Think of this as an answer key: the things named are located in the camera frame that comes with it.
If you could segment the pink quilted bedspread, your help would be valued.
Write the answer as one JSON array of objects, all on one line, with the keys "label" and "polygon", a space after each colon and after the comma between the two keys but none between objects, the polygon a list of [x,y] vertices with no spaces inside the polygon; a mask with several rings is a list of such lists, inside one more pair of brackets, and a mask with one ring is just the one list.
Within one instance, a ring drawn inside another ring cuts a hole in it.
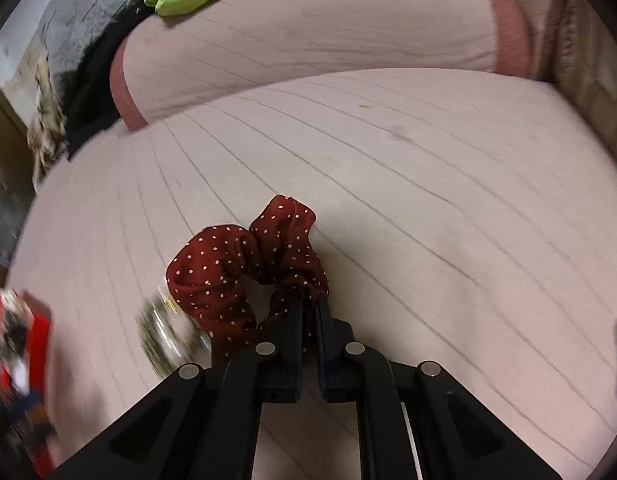
[{"label": "pink quilted bedspread", "polygon": [[359,340],[440,362],[563,478],[591,473],[617,434],[617,167],[554,88],[453,70],[287,81],[59,162],[9,275],[51,310],[56,462],[156,385],[136,318],[167,263],[278,194],[315,211]]}]

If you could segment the striped beige cushion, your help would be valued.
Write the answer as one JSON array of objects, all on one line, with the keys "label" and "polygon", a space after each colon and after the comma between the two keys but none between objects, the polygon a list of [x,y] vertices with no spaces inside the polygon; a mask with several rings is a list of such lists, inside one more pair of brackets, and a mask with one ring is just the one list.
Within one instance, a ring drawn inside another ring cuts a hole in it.
[{"label": "striped beige cushion", "polygon": [[566,0],[553,71],[560,91],[617,162],[617,44],[587,0]]}]

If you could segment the red shallow box tray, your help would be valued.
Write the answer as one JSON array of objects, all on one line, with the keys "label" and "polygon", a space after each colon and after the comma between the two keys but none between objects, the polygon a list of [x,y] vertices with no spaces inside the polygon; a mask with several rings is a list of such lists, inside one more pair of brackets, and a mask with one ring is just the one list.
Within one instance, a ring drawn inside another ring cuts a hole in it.
[{"label": "red shallow box tray", "polygon": [[50,329],[44,311],[0,290],[0,479],[45,479],[54,471],[45,406]]}]

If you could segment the leaf print cloth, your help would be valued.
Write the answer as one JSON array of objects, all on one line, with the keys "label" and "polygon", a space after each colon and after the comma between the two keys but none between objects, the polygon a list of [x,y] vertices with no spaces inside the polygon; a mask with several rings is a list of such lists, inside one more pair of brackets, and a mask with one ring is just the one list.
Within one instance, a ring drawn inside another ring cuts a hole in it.
[{"label": "leaf print cloth", "polygon": [[47,171],[66,151],[66,118],[52,86],[48,55],[42,55],[36,65],[35,113],[26,133],[26,142],[33,155],[32,185],[36,194]]}]

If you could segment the black fabric pile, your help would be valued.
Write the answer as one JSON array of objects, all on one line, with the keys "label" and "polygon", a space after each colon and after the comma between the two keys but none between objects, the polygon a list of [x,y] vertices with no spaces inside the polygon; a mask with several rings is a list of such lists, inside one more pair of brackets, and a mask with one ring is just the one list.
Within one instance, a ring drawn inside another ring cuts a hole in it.
[{"label": "black fabric pile", "polygon": [[152,13],[153,9],[143,2],[130,6],[86,49],[63,101],[68,158],[120,118],[110,90],[115,53],[132,30]]}]

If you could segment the red polka dot scrunchie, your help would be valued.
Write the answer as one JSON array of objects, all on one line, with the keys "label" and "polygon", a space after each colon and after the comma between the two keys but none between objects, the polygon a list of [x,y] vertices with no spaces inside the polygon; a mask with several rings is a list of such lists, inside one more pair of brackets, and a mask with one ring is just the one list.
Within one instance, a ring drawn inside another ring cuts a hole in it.
[{"label": "red polka dot scrunchie", "polygon": [[[325,271],[309,240],[315,221],[310,208],[277,195],[247,229],[208,226],[167,266],[168,292],[209,336],[214,366],[227,364],[265,336],[277,335],[299,302],[316,304],[329,295]],[[246,298],[243,278],[274,289],[262,322]]]}]

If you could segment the pink bolster pillow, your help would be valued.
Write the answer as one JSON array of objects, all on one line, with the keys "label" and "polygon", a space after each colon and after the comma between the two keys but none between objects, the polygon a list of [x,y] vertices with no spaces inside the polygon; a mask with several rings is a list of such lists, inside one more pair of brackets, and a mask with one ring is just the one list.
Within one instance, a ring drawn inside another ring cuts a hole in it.
[{"label": "pink bolster pillow", "polygon": [[532,73],[517,0],[215,0],[146,18],[122,42],[110,88],[130,130],[275,82],[373,68]]}]

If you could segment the grey quilted pillow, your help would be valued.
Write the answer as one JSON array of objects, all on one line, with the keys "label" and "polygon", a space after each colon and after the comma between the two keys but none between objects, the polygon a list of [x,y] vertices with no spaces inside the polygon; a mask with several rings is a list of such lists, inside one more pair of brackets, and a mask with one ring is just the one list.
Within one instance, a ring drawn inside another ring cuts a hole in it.
[{"label": "grey quilted pillow", "polygon": [[50,0],[36,34],[48,56],[54,92],[66,95],[87,48],[122,12],[142,0]]}]

